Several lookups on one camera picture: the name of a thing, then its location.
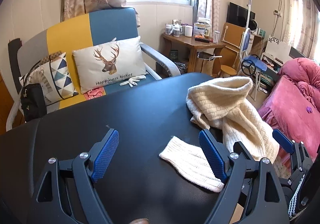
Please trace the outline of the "cream knitted sweater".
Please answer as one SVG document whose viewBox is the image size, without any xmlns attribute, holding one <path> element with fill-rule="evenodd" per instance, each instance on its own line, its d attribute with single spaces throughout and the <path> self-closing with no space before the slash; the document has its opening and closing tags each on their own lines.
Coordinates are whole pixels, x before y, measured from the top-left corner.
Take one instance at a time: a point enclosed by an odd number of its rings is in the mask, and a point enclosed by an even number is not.
<svg viewBox="0 0 320 224">
<path fill-rule="evenodd" d="M 214 78 L 189 88 L 186 104 L 191 122 L 202 129 L 221 129 L 229 152 L 240 141 L 256 161 L 268 158 L 274 162 L 279 143 L 272 136 L 271 126 L 246 99 L 252 87 L 251 78 L 234 76 Z M 224 184 L 213 173 L 200 147 L 173 136 L 159 157 L 188 181 L 216 193 L 223 189 Z"/>
</svg>

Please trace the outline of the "wooden folding chair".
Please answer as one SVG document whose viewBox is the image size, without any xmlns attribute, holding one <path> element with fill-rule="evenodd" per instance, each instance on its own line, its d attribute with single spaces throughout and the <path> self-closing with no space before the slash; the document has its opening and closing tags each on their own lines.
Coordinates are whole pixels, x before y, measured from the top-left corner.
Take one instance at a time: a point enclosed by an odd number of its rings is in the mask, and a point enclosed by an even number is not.
<svg viewBox="0 0 320 224">
<path fill-rule="evenodd" d="M 238 70 L 238 65 L 240 61 L 239 53 L 244 32 L 244 27 L 240 27 L 228 22 L 225 22 L 223 25 L 221 41 L 225 43 L 225 47 L 228 51 L 235 54 L 235 59 L 233 61 L 232 67 L 236 70 Z"/>
</svg>

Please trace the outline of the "pink bed quilt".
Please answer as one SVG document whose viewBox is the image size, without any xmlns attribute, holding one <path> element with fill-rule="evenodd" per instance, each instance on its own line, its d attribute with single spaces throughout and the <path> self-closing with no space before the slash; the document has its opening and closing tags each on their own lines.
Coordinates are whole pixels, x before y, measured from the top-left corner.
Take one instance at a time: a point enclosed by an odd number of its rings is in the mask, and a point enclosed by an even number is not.
<svg viewBox="0 0 320 224">
<path fill-rule="evenodd" d="M 273 129 L 302 141 L 315 159 L 319 146 L 319 65 L 308 58 L 295 58 L 285 62 L 278 75 L 258 113 Z"/>
</svg>

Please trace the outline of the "blue toy ride-on car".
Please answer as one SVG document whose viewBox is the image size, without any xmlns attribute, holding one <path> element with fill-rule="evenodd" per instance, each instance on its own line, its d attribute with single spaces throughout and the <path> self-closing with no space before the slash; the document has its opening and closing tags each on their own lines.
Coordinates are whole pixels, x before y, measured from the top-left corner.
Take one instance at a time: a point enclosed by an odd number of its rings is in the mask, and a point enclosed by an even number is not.
<svg viewBox="0 0 320 224">
<path fill-rule="evenodd" d="M 241 62 L 241 71 L 247 76 L 253 76 L 256 73 L 267 71 L 267 65 L 260 60 L 257 55 L 249 55 Z"/>
</svg>

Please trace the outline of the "black handbag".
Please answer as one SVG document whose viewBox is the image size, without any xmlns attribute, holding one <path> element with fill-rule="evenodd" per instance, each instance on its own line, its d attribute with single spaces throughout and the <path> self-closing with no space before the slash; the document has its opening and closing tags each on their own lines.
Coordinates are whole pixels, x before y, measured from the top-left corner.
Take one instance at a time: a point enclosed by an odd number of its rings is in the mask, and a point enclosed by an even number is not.
<svg viewBox="0 0 320 224">
<path fill-rule="evenodd" d="M 47 106 L 39 83 L 28 84 L 22 88 L 21 107 L 26 122 L 47 114 Z"/>
</svg>

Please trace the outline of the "pink cloth on sofa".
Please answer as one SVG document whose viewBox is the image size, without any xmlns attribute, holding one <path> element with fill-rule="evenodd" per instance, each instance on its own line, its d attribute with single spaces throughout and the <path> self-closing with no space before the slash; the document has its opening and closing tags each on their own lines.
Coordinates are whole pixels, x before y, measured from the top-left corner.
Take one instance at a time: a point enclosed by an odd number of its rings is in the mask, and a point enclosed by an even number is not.
<svg viewBox="0 0 320 224">
<path fill-rule="evenodd" d="M 84 93 L 84 97 L 86 100 L 95 99 L 97 97 L 102 97 L 104 95 L 106 95 L 106 91 L 104 90 L 103 87 L 95 88 Z"/>
</svg>

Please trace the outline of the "small wooden stool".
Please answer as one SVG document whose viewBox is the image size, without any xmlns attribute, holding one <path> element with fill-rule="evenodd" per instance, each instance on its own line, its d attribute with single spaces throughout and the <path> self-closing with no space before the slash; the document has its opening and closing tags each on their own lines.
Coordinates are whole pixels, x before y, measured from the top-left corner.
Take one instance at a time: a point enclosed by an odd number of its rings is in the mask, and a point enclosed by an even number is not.
<svg viewBox="0 0 320 224">
<path fill-rule="evenodd" d="M 224 76 L 224 75 L 229 75 L 229 76 L 236 76 L 237 75 L 237 71 L 232 68 L 232 67 L 229 67 L 227 65 L 221 65 L 220 66 L 220 76 Z"/>
</svg>

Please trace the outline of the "triangle pattern cushion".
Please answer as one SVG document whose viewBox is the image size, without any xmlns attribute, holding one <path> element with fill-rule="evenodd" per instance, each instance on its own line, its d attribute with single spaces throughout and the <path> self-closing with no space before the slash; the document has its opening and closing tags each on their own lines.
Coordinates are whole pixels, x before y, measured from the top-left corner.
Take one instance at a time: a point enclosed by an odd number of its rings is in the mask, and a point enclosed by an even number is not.
<svg viewBox="0 0 320 224">
<path fill-rule="evenodd" d="M 19 78 L 22 86 L 40 84 L 47 106 L 78 95 L 67 66 L 66 53 L 56 52 Z"/>
</svg>

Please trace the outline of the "white glove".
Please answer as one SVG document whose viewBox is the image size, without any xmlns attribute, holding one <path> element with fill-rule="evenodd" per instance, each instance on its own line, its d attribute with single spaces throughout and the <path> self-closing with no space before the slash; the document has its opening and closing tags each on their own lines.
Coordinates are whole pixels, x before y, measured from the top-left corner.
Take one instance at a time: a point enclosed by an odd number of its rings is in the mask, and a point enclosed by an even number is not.
<svg viewBox="0 0 320 224">
<path fill-rule="evenodd" d="M 121 82 L 119 85 L 120 86 L 129 85 L 129 87 L 132 88 L 133 86 L 137 86 L 138 82 L 145 80 L 145 79 L 146 79 L 145 75 L 134 76 L 134 77 L 127 79 L 124 82 Z"/>
</svg>

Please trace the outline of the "deer print cushion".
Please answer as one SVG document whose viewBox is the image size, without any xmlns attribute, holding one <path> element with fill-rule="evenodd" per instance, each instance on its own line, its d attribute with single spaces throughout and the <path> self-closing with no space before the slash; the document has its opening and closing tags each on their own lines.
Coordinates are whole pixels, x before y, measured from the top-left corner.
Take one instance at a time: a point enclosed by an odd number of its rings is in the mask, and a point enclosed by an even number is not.
<svg viewBox="0 0 320 224">
<path fill-rule="evenodd" d="M 72 51 L 81 93 L 146 73 L 140 36 Z"/>
</svg>

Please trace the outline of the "black remote control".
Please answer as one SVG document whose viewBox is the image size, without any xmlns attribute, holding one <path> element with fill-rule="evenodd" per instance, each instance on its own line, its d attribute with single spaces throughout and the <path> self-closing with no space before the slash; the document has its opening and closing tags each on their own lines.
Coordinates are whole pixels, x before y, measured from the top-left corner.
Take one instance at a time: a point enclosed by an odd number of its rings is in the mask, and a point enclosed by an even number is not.
<svg viewBox="0 0 320 224">
<path fill-rule="evenodd" d="M 210 43 L 210 40 L 205 39 L 205 38 L 195 38 L 195 41 L 203 42 L 203 43 Z"/>
</svg>

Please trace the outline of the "blue yellow grey sofa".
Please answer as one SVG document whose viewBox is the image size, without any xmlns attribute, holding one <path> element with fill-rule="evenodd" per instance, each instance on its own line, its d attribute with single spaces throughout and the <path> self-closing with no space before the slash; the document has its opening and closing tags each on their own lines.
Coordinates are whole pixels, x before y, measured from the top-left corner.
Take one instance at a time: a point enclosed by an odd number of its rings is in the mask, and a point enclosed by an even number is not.
<svg viewBox="0 0 320 224">
<path fill-rule="evenodd" d="M 66 61 L 77 95 L 48 106 L 49 113 L 85 101 L 72 52 L 97 46 L 113 38 L 124 40 L 138 35 L 136 11 L 133 8 L 99 10 L 58 23 L 31 38 L 26 43 L 15 39 L 8 44 L 12 78 L 18 94 L 22 86 L 19 78 L 49 54 L 66 53 Z"/>
</svg>

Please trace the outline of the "wooden side table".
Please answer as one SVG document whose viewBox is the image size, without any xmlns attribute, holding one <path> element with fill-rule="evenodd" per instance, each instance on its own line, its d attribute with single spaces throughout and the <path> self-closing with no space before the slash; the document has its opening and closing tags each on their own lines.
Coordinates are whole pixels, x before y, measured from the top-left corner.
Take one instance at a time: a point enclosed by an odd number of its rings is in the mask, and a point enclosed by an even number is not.
<svg viewBox="0 0 320 224">
<path fill-rule="evenodd" d="M 212 61 L 201 60 L 197 57 L 197 53 L 212 49 L 213 54 L 219 56 L 222 49 L 226 46 L 224 43 L 204 43 L 196 41 L 194 37 L 189 38 L 184 35 L 179 37 L 174 37 L 171 35 L 162 34 L 164 40 L 164 49 L 162 54 L 169 58 L 169 53 L 172 49 L 172 44 L 178 44 L 184 46 L 189 50 L 189 60 L 188 60 L 188 73 L 205 73 L 210 76 L 217 76 L 220 73 L 220 59 L 215 58 Z"/>
</svg>

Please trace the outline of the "black television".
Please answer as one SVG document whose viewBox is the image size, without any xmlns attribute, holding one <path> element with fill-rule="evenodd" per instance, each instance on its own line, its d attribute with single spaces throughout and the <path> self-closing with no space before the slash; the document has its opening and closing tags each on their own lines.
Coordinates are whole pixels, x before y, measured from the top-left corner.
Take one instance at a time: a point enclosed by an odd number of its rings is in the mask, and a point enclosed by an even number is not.
<svg viewBox="0 0 320 224">
<path fill-rule="evenodd" d="M 247 23 L 247 15 L 248 10 L 246 8 L 230 2 L 228 5 L 226 22 L 245 28 Z M 257 22 L 255 21 L 254 12 L 250 12 L 248 26 L 251 30 L 255 30 L 258 26 Z"/>
</svg>

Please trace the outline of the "white mug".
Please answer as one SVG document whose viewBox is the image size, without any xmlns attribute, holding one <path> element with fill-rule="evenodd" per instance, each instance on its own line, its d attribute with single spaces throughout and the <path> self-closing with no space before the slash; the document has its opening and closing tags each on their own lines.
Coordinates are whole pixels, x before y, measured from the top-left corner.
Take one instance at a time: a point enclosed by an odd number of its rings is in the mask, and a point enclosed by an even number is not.
<svg viewBox="0 0 320 224">
<path fill-rule="evenodd" d="M 193 36 L 193 27 L 190 25 L 185 25 L 184 35 L 188 38 Z"/>
</svg>

